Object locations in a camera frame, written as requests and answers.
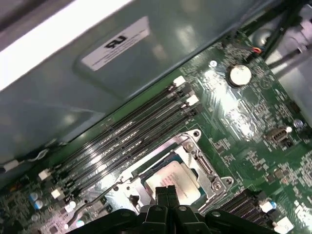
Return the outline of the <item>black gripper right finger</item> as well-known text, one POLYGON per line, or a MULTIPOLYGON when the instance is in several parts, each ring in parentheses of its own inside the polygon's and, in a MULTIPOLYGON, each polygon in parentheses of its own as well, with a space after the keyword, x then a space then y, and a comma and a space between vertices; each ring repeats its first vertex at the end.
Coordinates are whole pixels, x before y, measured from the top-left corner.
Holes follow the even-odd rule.
POLYGON ((273 221, 260 210, 262 192, 245 189, 219 208, 202 216, 182 205, 174 186, 169 186, 169 210, 173 212, 175 234, 274 234, 273 221))

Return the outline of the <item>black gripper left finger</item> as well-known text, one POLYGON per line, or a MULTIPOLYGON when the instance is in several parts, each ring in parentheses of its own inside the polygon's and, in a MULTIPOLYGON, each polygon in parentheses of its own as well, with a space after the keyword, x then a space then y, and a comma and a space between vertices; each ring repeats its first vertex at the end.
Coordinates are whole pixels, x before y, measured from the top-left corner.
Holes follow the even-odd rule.
POLYGON ((167 234, 169 232, 169 198, 167 187, 156 188, 155 205, 146 205, 139 214, 120 209, 84 226, 72 234, 167 234))

